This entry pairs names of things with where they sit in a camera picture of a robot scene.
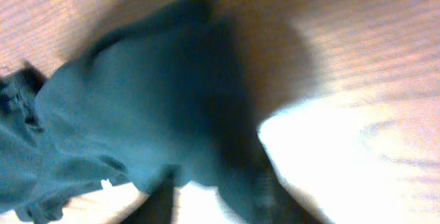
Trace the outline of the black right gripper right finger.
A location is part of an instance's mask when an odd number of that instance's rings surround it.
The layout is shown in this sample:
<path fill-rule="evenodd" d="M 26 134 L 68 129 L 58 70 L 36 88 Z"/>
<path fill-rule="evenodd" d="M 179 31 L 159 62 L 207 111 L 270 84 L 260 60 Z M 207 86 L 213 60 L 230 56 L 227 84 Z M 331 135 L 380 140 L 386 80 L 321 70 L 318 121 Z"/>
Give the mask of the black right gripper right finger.
<path fill-rule="evenodd" d="M 323 224 L 301 206 L 280 184 L 276 175 L 266 170 L 254 182 L 254 223 Z"/>

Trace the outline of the black t-shirt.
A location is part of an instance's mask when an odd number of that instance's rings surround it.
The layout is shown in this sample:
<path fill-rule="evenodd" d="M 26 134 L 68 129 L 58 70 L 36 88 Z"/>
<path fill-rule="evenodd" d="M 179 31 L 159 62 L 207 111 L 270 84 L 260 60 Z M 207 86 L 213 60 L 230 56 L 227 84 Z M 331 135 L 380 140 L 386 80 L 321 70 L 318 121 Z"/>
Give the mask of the black t-shirt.
<path fill-rule="evenodd" d="M 142 192 L 214 186 L 247 223 L 270 223 L 268 160 L 257 140 L 227 19 L 178 0 L 119 27 L 50 77 L 1 79 L 1 211 L 61 219 L 103 179 Z"/>

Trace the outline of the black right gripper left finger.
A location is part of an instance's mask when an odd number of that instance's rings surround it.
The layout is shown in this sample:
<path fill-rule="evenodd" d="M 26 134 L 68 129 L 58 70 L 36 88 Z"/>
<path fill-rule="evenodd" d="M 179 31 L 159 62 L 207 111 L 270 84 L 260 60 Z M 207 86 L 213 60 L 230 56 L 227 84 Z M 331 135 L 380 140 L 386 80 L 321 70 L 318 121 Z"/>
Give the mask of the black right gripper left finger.
<path fill-rule="evenodd" d="M 168 171 L 163 181 L 134 212 L 120 224 L 171 224 L 174 206 L 175 171 Z"/>

